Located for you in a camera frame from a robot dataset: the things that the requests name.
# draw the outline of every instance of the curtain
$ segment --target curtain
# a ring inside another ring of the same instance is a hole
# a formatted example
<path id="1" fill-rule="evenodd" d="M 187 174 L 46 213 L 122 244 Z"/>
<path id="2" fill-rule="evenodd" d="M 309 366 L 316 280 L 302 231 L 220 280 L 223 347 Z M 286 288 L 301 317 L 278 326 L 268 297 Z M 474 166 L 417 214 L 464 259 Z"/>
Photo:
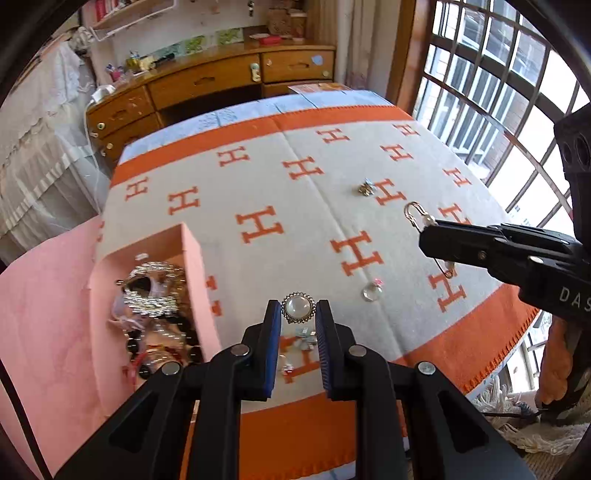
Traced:
<path id="1" fill-rule="evenodd" d="M 353 0 L 352 3 L 350 20 L 343 19 L 345 28 L 350 23 L 345 84 L 354 89 L 364 89 L 368 86 L 376 0 Z"/>

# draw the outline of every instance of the wall shelf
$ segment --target wall shelf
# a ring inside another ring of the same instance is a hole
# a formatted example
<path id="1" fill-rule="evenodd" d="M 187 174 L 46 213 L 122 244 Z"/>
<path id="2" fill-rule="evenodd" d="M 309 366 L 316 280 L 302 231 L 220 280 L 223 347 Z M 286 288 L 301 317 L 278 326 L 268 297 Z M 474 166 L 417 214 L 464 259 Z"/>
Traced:
<path id="1" fill-rule="evenodd" d="M 142 20 L 175 8 L 177 2 L 178 0 L 137 0 L 96 21 L 95 3 L 90 1 L 84 5 L 85 24 L 94 33 L 96 39 L 102 41 Z"/>

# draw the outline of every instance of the pink paper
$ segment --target pink paper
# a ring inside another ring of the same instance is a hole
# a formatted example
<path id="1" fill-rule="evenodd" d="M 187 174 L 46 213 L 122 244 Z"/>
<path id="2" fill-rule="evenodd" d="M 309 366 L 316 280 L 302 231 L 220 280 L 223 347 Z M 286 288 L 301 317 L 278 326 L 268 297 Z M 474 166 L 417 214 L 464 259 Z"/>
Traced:
<path id="1" fill-rule="evenodd" d="M 92 367 L 86 288 L 99 224 L 95 217 L 42 243 L 0 275 L 0 356 L 52 474 L 105 419 Z M 40 476 L 1 386 L 0 423 Z"/>

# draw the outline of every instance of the window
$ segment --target window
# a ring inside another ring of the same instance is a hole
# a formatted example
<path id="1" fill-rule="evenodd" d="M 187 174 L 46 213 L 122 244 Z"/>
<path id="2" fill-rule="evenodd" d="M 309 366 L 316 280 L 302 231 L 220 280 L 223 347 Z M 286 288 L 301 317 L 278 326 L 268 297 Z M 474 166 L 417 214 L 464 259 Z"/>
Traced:
<path id="1" fill-rule="evenodd" d="M 573 235 L 554 123 L 589 103 L 505 0 L 440 0 L 414 117 L 489 187 L 511 221 Z"/>

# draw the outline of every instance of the drawer handle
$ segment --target drawer handle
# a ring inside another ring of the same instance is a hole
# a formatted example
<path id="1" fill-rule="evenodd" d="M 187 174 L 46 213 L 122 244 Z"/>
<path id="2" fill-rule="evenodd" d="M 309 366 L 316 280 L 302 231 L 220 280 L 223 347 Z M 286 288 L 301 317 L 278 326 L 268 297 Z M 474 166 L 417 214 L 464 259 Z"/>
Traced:
<path id="1" fill-rule="evenodd" d="M 304 61 L 299 61 L 298 63 L 294 63 L 292 65 L 289 65 L 289 68 L 291 68 L 291 69 L 309 69 L 310 64 L 306 63 Z"/>
<path id="2" fill-rule="evenodd" d="M 197 86 L 197 85 L 202 85 L 204 83 L 215 82 L 215 81 L 216 81 L 216 78 L 215 77 L 203 77 L 203 78 L 200 78 L 199 80 L 195 80 L 193 82 L 193 84 L 195 86 Z"/>
<path id="3" fill-rule="evenodd" d="M 111 115 L 111 120 L 123 120 L 125 115 L 127 115 L 127 110 L 118 110 Z"/>

